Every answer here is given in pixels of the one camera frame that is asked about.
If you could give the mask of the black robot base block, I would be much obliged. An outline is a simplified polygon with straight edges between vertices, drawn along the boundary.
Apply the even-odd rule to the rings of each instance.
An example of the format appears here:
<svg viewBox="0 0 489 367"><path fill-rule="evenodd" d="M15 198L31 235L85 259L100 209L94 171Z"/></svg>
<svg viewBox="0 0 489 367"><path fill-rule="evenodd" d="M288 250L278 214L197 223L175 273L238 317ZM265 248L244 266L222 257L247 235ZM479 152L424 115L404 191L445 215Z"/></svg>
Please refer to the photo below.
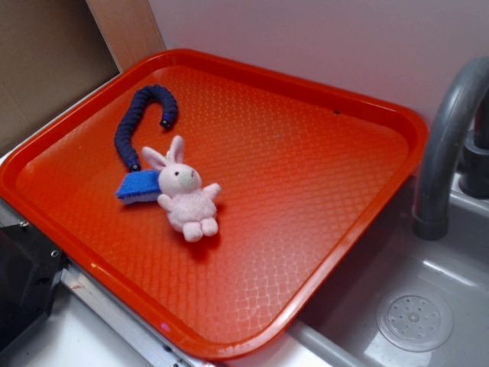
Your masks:
<svg viewBox="0 0 489 367"><path fill-rule="evenodd" d="M49 317L66 256L33 224L1 228L1 358Z"/></svg>

